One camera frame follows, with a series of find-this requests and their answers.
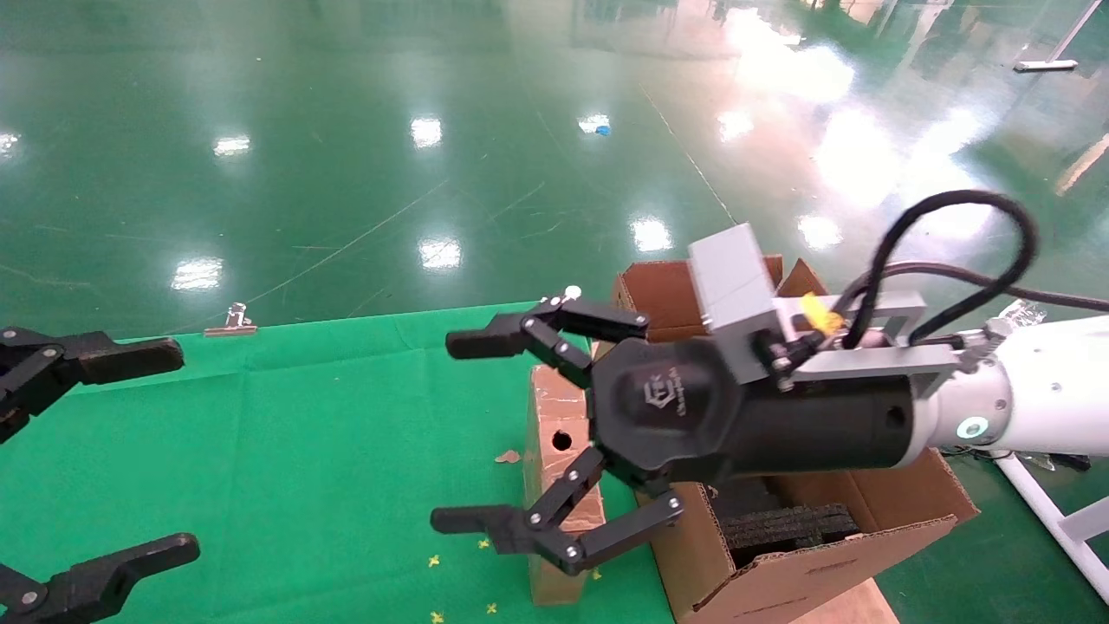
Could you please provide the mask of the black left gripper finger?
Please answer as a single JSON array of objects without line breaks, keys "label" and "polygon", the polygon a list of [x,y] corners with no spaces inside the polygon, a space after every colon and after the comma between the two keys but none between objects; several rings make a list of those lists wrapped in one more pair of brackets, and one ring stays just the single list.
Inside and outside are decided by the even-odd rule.
[{"label": "black left gripper finger", "polygon": [[6,327],[1,335],[1,442],[10,441],[77,386],[106,386],[181,370],[171,337],[115,342],[106,333],[41,335]]},{"label": "black left gripper finger", "polygon": [[3,623],[95,623],[114,617],[132,589],[144,580],[199,559],[199,539],[190,533],[91,557],[44,583],[1,566]]}]

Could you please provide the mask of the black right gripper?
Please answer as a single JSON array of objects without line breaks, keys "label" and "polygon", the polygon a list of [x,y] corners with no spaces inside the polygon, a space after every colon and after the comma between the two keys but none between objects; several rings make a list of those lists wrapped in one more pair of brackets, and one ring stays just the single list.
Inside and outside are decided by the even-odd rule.
[{"label": "black right gripper", "polygon": [[[535,554],[569,576],[645,544],[683,514],[667,491],[645,507],[574,536],[562,529],[603,471],[631,487],[718,484],[737,477],[891,469],[910,457],[910,380],[808,380],[783,392],[769,378],[737,383],[705,337],[645,342],[648,316],[597,301],[549,299],[448,333],[455,360],[530,352],[589,388],[590,446],[531,507],[436,507],[441,534],[482,533],[500,556]],[[618,342],[593,356],[562,333]]]}]

